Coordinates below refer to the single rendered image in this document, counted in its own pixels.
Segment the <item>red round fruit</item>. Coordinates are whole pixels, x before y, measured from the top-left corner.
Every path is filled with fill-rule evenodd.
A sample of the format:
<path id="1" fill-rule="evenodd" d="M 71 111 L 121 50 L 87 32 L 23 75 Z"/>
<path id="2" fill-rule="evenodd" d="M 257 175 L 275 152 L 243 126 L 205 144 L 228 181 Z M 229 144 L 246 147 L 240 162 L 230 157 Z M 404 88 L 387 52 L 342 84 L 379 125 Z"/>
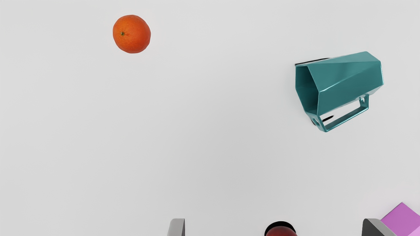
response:
<path id="1" fill-rule="evenodd" d="M 266 228 L 264 236 L 297 236 L 297 233 L 290 223 L 277 221 Z"/>

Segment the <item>purple block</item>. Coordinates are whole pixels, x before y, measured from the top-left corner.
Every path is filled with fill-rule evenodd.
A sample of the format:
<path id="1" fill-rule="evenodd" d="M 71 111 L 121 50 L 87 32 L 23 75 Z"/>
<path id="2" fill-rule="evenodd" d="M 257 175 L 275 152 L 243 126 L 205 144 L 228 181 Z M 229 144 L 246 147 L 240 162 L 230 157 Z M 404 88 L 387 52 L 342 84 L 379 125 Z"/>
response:
<path id="1" fill-rule="evenodd" d="M 399 203 L 381 222 L 396 236 L 420 236 L 420 215 L 405 203 Z"/>

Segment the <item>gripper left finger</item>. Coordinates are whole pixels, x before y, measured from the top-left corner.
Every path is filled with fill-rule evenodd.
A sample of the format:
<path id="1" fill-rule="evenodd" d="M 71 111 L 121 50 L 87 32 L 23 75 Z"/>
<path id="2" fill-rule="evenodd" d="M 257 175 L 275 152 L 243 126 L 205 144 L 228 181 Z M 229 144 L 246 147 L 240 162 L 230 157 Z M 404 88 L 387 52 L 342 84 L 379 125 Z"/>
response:
<path id="1" fill-rule="evenodd" d="M 172 219 L 169 224 L 167 236 L 185 236 L 185 219 Z"/>

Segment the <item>teal faceted mug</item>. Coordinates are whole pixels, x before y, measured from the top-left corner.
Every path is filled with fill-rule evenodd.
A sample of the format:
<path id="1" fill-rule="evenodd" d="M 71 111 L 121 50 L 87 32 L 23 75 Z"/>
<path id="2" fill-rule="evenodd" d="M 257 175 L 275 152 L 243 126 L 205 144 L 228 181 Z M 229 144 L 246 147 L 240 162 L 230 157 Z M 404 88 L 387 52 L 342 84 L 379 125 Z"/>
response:
<path id="1" fill-rule="evenodd" d="M 295 64 L 295 90 L 320 131 L 329 132 L 369 109 L 369 96 L 384 85 L 381 61 L 369 52 Z M 357 101 L 359 107 L 329 124 L 321 116 Z"/>

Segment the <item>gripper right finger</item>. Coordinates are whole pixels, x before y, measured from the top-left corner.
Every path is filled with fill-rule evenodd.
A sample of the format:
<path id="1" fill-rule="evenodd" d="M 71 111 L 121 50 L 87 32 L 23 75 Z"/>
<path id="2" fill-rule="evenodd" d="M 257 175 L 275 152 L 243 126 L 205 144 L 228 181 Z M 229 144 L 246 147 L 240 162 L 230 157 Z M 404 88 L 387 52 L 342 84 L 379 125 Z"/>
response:
<path id="1" fill-rule="evenodd" d="M 382 221 L 378 219 L 364 219 L 362 236 L 397 236 Z"/>

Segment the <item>orange fruit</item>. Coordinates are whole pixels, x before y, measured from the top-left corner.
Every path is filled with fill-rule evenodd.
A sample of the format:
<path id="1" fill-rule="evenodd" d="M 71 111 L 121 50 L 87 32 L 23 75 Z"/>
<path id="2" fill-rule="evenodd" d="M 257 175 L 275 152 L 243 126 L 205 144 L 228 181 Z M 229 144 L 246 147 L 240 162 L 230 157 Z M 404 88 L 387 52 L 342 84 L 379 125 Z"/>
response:
<path id="1" fill-rule="evenodd" d="M 140 53 L 149 46 L 151 30 L 141 17 L 125 15 L 115 22 L 113 38 L 122 51 L 132 54 Z"/>

